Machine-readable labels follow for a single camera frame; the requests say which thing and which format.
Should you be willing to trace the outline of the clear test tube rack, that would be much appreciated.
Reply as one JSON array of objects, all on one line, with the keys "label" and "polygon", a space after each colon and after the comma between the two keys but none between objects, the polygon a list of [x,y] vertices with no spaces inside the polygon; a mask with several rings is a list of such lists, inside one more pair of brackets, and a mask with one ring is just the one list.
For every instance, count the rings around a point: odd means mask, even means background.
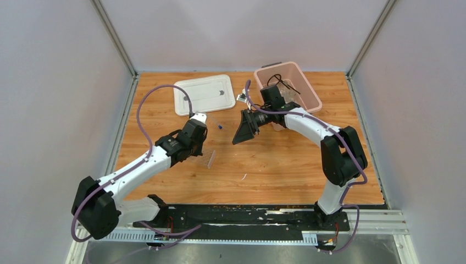
[{"label": "clear test tube rack", "polygon": [[211,169],[216,157],[216,153],[217,152],[214,149],[204,148],[202,151],[202,155],[198,157],[198,162],[201,165],[207,167],[208,169]]}]

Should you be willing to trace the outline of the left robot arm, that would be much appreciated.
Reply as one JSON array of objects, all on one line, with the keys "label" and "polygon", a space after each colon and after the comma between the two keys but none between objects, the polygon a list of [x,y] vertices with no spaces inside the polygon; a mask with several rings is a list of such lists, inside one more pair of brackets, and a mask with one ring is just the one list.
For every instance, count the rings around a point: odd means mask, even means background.
[{"label": "left robot arm", "polygon": [[202,155],[207,131],[207,115],[196,113],[182,129],[162,136],[147,152],[125,167],[97,180],[92,177],[83,179],[71,209],[73,239],[77,242],[87,240],[77,237],[78,223],[94,239],[102,239],[116,227],[138,221],[149,221],[155,227],[164,226],[168,212],[162,208],[161,199],[155,195],[131,201],[125,198],[156,174],[191,156]]}]

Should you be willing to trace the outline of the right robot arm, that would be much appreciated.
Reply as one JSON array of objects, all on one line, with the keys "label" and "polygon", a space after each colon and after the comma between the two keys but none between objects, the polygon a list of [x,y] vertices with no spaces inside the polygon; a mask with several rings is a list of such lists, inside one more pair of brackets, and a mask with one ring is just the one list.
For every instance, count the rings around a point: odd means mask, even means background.
[{"label": "right robot arm", "polygon": [[233,137],[236,145],[259,134],[259,128],[269,123],[295,131],[319,147],[321,165],[326,177],[324,191],[317,201],[314,214],[315,225],[323,230],[336,222],[335,213],[343,208],[349,188],[357,185],[358,177],[366,184],[364,170],[368,160],[356,130],[347,126],[340,128],[311,115],[296,102],[285,102],[277,86],[268,86],[260,91],[264,104],[259,107],[249,95],[251,82],[247,81],[243,94],[248,108],[241,111],[241,123]]}]

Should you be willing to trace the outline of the black metal tripod stand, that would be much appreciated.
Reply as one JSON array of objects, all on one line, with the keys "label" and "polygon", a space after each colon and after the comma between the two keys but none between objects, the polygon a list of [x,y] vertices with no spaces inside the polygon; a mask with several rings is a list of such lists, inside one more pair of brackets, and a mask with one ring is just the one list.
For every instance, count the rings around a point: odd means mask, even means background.
[{"label": "black metal tripod stand", "polygon": [[293,86],[291,86],[290,84],[288,84],[288,82],[283,81],[281,74],[274,74],[274,75],[272,75],[272,76],[268,79],[268,81],[267,81],[267,86],[269,86],[269,84],[270,84],[270,82],[271,82],[272,79],[275,79],[275,80],[277,81],[277,84],[276,84],[276,85],[281,84],[283,87],[287,88],[288,90],[292,90],[292,91],[294,91],[295,93],[297,93],[297,94],[299,94],[299,95],[301,94],[301,93],[300,93],[299,91],[297,91]]}]

